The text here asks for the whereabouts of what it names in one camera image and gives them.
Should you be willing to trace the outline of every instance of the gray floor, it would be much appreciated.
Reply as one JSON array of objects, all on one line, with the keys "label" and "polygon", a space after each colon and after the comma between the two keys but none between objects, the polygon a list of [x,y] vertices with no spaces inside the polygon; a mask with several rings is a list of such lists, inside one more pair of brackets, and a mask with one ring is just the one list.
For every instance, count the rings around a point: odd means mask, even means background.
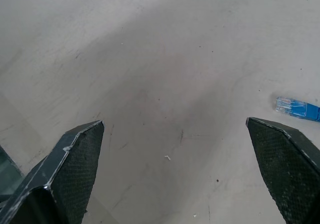
[{"label": "gray floor", "polygon": [[272,108],[319,104],[320,0],[0,0],[0,16],[0,144],[22,172],[106,123],[86,221],[284,223],[245,120],[320,147],[317,123]]}]

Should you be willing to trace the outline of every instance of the white speck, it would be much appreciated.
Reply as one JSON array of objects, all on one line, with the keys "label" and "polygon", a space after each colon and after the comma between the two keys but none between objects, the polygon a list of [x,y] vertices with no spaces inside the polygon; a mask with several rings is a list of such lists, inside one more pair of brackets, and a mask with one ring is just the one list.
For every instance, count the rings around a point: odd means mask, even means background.
[{"label": "white speck", "polygon": [[312,162],[315,166],[317,166],[317,164],[316,164],[313,160],[311,160],[311,162]]},{"label": "white speck", "polygon": [[70,150],[71,150],[71,147],[70,147],[70,146],[66,146],[66,147],[63,148],[63,150],[64,150],[65,152],[70,151]]}]

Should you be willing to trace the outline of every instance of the concrete floor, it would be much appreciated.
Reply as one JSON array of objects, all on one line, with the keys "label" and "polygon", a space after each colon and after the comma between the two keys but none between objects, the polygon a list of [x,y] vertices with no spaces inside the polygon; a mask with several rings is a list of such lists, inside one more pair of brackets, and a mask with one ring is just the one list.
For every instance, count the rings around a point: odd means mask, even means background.
[{"label": "concrete floor", "polygon": [[320,147],[317,123],[272,108],[278,94],[319,104],[319,13],[320,0],[0,0],[0,144],[27,173],[103,119],[88,223],[284,223],[245,120]]}]

